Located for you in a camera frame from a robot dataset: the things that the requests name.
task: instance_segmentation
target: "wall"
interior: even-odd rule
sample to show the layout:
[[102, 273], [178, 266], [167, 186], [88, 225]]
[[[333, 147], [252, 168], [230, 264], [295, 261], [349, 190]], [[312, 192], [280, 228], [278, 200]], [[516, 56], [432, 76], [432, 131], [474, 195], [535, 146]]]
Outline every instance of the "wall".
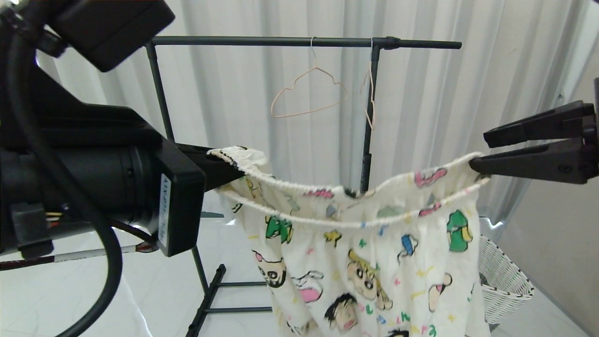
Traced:
[[[574, 100], [594, 103], [599, 47]], [[586, 185], [535, 181], [500, 247], [593, 336], [599, 336], [599, 178]]]

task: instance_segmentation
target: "laundry basket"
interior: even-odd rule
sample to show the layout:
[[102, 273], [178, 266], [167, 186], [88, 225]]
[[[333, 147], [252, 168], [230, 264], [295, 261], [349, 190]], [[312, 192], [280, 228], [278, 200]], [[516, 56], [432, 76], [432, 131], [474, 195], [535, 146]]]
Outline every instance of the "laundry basket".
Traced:
[[533, 298], [530, 280], [493, 241], [480, 238], [479, 275], [489, 324], [500, 324]]

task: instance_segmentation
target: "garment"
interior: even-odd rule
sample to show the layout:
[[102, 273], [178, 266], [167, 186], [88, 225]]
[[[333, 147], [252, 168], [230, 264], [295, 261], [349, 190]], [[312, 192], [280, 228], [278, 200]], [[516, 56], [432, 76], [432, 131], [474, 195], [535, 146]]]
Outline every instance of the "garment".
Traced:
[[210, 154], [246, 173], [218, 192], [248, 235], [280, 336], [490, 336], [476, 211], [489, 178], [468, 165], [481, 154], [364, 194], [278, 180], [253, 149]]

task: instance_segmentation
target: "white curtain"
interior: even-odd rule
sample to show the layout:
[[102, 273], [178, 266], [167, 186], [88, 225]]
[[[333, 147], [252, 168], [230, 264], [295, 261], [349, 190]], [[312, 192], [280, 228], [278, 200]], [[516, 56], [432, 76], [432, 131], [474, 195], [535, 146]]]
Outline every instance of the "white curtain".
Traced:
[[[383, 50], [376, 90], [370, 188], [399, 173], [490, 153], [483, 132], [555, 105], [581, 1], [169, 0], [177, 18], [160, 35], [385, 37], [461, 41], [461, 50]], [[276, 94], [314, 65], [306, 47], [157, 46], [176, 141], [264, 151], [274, 174], [299, 183], [358, 189], [365, 133], [368, 48], [314, 48], [318, 65], [349, 98], [308, 115], [274, 119]], [[89, 103], [126, 105], [157, 130], [164, 126], [144, 48], [109, 73], [75, 51], [41, 66]], [[285, 115], [341, 98], [318, 73], [275, 106]], [[480, 199], [482, 214], [506, 217], [526, 184], [497, 177]], [[217, 198], [205, 210], [222, 211]]]

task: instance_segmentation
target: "white shorts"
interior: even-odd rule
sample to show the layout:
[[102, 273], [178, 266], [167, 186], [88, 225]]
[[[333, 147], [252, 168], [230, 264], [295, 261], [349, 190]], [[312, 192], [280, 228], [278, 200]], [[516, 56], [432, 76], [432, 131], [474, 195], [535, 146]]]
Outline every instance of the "white shorts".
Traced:
[[210, 152], [246, 173], [232, 201], [272, 292], [280, 336], [489, 336], [477, 262], [478, 189], [468, 165], [402, 174], [364, 194], [276, 179], [266, 156]]

